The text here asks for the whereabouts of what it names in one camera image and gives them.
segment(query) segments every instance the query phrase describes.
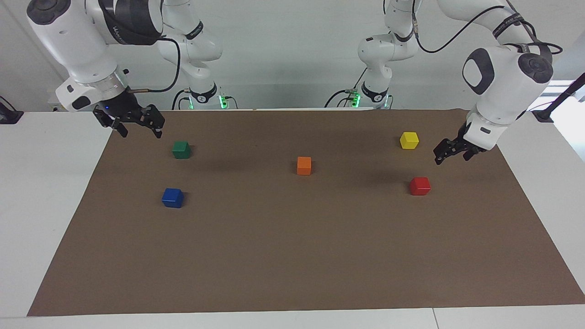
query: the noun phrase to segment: brown paper mat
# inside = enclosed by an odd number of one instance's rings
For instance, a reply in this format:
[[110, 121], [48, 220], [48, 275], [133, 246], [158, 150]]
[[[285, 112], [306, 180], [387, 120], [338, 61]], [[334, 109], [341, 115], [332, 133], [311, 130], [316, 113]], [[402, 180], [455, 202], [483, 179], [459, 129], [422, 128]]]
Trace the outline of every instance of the brown paper mat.
[[498, 149], [434, 164], [462, 110], [164, 115], [112, 134], [29, 316], [585, 303]]

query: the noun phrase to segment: white table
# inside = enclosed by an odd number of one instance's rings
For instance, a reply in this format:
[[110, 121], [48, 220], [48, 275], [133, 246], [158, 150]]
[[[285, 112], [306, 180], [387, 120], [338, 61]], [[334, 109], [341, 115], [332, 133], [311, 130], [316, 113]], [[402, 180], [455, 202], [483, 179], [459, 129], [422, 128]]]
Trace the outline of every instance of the white table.
[[[585, 327], [581, 305], [25, 318], [110, 133], [87, 112], [25, 113], [0, 126], [0, 328]], [[532, 115], [498, 144], [584, 290], [585, 163], [554, 125]]]

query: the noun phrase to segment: orange cube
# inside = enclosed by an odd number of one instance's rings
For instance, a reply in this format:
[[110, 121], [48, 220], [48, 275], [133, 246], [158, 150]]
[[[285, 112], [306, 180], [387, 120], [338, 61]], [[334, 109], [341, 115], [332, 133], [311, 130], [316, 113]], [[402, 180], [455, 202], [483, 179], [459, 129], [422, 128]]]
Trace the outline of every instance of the orange cube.
[[300, 156], [297, 158], [297, 175], [308, 176], [311, 174], [311, 157]]

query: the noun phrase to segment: red cube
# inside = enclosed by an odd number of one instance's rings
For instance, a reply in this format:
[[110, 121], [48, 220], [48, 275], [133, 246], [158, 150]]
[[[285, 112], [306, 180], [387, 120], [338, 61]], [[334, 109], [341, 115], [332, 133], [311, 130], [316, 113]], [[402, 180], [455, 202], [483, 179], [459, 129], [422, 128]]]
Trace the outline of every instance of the red cube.
[[431, 182], [427, 177], [414, 177], [410, 182], [410, 194], [425, 196], [431, 191]]

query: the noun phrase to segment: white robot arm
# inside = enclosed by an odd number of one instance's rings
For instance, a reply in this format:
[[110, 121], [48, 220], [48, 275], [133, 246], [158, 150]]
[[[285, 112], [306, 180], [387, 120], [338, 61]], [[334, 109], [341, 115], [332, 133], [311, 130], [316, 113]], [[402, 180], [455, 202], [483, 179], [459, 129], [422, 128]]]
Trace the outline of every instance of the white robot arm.
[[[476, 49], [465, 61], [463, 78], [479, 95], [479, 100], [457, 138], [444, 139], [435, 148], [435, 161], [439, 165], [460, 152], [465, 152], [464, 158], [469, 160], [495, 146], [501, 134], [550, 82], [553, 53], [549, 46], [553, 45], [540, 42], [534, 30], [527, 28], [532, 26], [506, 0], [437, 2], [446, 16], [486, 27], [500, 44]], [[391, 78], [389, 61], [412, 57], [417, 44], [420, 46], [416, 20], [420, 0], [389, 3], [386, 24], [392, 34], [362, 40], [358, 52], [367, 66], [362, 93], [374, 107], [380, 107], [386, 97]]]
[[[131, 90], [117, 62], [106, 52], [108, 44], [157, 43], [161, 54], [177, 65], [177, 75], [179, 68], [187, 74], [192, 95], [209, 95], [206, 102], [214, 103], [218, 88], [202, 62], [219, 58], [222, 49], [194, 16], [190, 0], [166, 0], [164, 6], [162, 0], [84, 0], [83, 4], [76, 0], [31, 0], [27, 7], [31, 27], [69, 72], [70, 78], [56, 91], [67, 110], [97, 104], [94, 114], [102, 126], [125, 137], [128, 132], [122, 123], [133, 122], [161, 137], [163, 116], [152, 104], [142, 108], [134, 94], [168, 91], [177, 76], [163, 90]], [[178, 33], [161, 37], [163, 18]], [[186, 57], [184, 63], [180, 63], [181, 53]]]
[[[204, 27], [197, 15], [192, 0], [165, 0], [163, 4], [164, 24], [180, 34], [169, 33], [181, 46], [181, 71], [187, 76], [192, 104], [197, 108], [224, 107], [221, 87], [215, 83], [211, 70], [204, 63], [221, 57], [223, 47], [217, 38]], [[177, 65], [176, 50], [169, 42], [157, 42], [159, 52]]]

